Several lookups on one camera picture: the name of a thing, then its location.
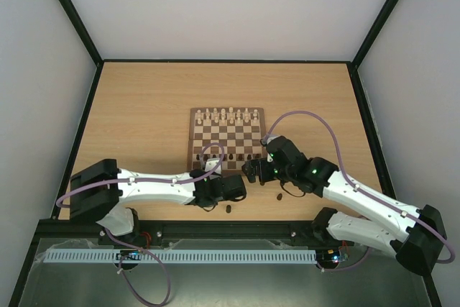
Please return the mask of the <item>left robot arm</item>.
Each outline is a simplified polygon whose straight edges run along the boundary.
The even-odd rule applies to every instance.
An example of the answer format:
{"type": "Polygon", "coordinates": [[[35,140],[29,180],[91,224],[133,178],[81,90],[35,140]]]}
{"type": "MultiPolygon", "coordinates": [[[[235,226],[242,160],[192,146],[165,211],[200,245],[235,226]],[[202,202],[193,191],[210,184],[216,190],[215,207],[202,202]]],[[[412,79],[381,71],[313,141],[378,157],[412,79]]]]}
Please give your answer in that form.
{"type": "Polygon", "coordinates": [[[115,237],[138,232],[139,217],[134,202],[168,202],[180,205],[214,207],[221,201],[237,202],[246,198],[244,181],[239,174],[222,176],[217,158],[205,168],[176,175],[153,175],[121,169],[115,159],[104,159],[76,173],[70,189],[90,188],[70,197],[70,220],[94,222],[115,237]]]}

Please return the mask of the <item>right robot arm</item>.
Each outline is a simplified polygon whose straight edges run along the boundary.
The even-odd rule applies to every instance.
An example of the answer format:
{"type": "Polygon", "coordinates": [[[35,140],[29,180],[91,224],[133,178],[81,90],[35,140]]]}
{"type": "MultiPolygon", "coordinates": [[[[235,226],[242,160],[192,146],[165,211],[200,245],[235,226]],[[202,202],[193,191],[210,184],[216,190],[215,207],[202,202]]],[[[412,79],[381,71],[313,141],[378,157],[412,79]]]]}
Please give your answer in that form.
{"type": "Polygon", "coordinates": [[[446,230],[438,209],[429,204],[418,208],[362,185],[332,162],[306,157],[284,136],[270,138],[265,149],[265,158],[254,157],[242,166],[250,183],[292,183],[359,213],[356,218],[322,209],[312,223],[319,242],[337,239],[378,249],[419,276],[431,274],[440,262],[446,230]]]}

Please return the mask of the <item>wooden chess board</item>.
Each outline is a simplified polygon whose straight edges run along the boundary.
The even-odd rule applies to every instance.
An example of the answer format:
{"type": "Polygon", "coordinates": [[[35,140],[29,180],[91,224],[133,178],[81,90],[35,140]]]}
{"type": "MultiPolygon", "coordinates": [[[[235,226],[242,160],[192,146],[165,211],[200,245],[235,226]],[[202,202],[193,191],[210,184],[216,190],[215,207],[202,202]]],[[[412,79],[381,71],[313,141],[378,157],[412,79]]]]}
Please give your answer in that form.
{"type": "Polygon", "coordinates": [[[207,108],[192,108],[190,110],[190,128],[189,128],[189,144],[188,144],[188,169],[194,170],[201,167],[201,160],[204,155],[208,155],[211,159],[213,155],[217,158],[221,153],[226,155],[226,161],[223,161],[221,169],[223,173],[240,173],[242,165],[247,161],[246,156],[250,154],[254,159],[255,154],[260,154],[260,158],[266,157],[267,153],[262,147],[260,140],[266,135],[265,126],[265,111],[261,107],[247,107],[249,114],[245,115],[246,107],[234,108],[234,124],[229,123],[229,107],[214,107],[210,109],[211,123],[206,123],[207,108]],[[221,109],[226,109],[226,125],[214,123],[212,117],[213,109],[218,109],[218,115],[221,119],[221,109]],[[203,113],[197,114],[197,110],[201,109],[203,113]],[[241,114],[237,114],[237,109],[241,109],[241,114]],[[253,111],[258,109],[259,121],[253,120],[253,111]],[[202,117],[202,124],[197,124],[197,118],[202,117]],[[250,123],[246,123],[245,116],[250,116],[250,123]],[[234,155],[233,160],[229,160],[229,154],[234,155]],[[243,154],[244,159],[238,161],[238,155],[243,154]],[[196,160],[196,155],[200,155],[200,161],[196,160]]]}

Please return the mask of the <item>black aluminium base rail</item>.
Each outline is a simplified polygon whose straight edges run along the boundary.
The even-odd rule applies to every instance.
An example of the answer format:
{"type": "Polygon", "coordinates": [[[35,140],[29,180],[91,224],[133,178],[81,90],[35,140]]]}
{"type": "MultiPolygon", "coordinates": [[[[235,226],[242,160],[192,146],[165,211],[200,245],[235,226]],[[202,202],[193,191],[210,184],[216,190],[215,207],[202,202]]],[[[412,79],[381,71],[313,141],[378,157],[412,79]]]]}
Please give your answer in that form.
{"type": "MultiPolygon", "coordinates": [[[[350,240],[319,239],[311,221],[140,221],[133,233],[120,236],[129,244],[166,247],[182,239],[192,240],[267,240],[311,249],[340,247],[350,240]]],[[[76,224],[71,221],[45,219],[39,221],[33,240],[97,239],[99,244],[111,240],[98,224],[76,224]]]]}

